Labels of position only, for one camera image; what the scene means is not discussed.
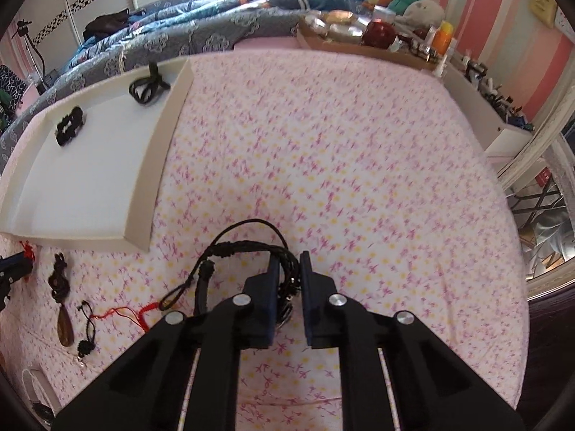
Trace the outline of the white plush toy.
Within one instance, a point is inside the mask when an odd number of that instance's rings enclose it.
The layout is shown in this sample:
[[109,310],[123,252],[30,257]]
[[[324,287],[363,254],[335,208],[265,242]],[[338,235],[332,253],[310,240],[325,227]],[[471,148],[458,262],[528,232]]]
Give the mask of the white plush toy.
[[445,20],[445,9],[433,0],[418,0],[404,11],[403,22],[407,26],[423,28],[438,26]]

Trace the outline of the pink floral tablecloth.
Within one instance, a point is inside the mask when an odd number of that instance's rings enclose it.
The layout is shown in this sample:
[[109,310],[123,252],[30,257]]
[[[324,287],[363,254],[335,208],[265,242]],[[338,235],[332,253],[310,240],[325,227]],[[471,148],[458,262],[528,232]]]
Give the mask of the pink floral tablecloth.
[[183,282],[218,232],[286,239],[341,294],[406,309],[509,405],[519,402],[528,308],[518,231],[465,115],[443,83],[393,63],[305,51],[192,56],[194,81],[167,151],[144,254],[66,254],[72,325],[89,302],[85,361],[56,338],[41,248],[1,315],[15,389],[41,371],[69,403],[141,337],[133,317]]

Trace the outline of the orange bottle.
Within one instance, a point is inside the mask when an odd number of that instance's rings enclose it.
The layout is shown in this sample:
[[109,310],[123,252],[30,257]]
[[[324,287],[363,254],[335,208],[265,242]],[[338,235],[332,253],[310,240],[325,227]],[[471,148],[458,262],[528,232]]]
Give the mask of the orange bottle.
[[450,22],[446,20],[441,22],[432,42],[432,48],[439,56],[443,56],[447,52],[453,38],[453,33],[454,26]]

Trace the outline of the white shelf unit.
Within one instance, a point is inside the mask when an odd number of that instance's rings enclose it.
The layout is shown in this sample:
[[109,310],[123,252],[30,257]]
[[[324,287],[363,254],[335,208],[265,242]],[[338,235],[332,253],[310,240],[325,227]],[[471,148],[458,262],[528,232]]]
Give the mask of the white shelf unit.
[[474,86],[450,63],[443,83],[470,124],[475,138],[489,158],[510,161],[529,142],[531,134],[506,124]]

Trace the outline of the grey patterned bed sheet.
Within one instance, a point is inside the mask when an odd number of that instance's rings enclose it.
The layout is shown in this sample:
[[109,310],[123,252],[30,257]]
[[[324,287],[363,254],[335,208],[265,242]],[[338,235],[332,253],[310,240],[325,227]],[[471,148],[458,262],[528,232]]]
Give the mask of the grey patterned bed sheet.
[[198,22],[185,22],[130,36],[101,54],[71,68],[1,134],[1,166],[5,166],[33,117],[55,104],[110,77],[180,56],[226,52],[251,38],[289,37],[296,33],[303,10],[277,7],[234,10]]

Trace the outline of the red round jar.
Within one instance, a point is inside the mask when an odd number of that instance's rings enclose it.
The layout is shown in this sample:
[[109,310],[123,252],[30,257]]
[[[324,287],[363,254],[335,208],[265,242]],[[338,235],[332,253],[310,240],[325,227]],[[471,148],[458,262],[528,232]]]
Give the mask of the red round jar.
[[389,22],[382,19],[371,20],[364,29],[362,44],[368,47],[387,50],[395,42],[397,31]]

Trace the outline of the black clothing on bed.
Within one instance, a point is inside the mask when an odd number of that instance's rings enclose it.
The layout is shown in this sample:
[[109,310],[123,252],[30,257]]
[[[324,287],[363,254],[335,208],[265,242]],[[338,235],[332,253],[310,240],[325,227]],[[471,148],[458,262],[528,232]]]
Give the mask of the black clothing on bed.
[[128,9],[98,16],[85,26],[83,32],[84,41],[87,42],[91,38],[102,40],[113,35],[130,25],[129,17],[130,11]]

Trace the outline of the black tripod stand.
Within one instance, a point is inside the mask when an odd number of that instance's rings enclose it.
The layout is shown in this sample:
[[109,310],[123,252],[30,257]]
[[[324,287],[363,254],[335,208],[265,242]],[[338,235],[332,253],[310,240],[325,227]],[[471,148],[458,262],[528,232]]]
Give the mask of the black tripod stand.
[[44,56],[34,44],[30,36],[29,28],[31,20],[19,19],[15,22],[15,30],[11,41],[15,43],[15,52],[19,60],[28,65],[27,77],[36,86],[39,94],[44,93],[54,83],[47,71]]

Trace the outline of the white foam tray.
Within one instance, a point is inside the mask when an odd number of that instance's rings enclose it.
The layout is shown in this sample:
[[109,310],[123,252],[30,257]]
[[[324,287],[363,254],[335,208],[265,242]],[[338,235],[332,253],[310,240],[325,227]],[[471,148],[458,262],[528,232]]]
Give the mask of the white foam tray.
[[[73,93],[30,122],[1,176],[1,232],[65,249],[146,252],[167,150],[194,80],[187,57],[164,61],[171,85],[148,105],[129,94],[141,67]],[[79,106],[64,147],[56,125]]]

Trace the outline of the cardboard box of cosmetics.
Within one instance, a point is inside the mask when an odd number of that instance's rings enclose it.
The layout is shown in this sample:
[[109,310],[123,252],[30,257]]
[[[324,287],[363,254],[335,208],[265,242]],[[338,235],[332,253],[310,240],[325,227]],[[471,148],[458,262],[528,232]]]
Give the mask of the cardboard box of cosmetics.
[[397,52],[392,52],[389,49],[364,45],[363,30],[360,26],[326,24],[324,17],[314,14],[299,17],[296,38],[305,50],[365,56],[429,72],[434,71],[437,66],[437,63],[415,56],[408,49],[400,48]]

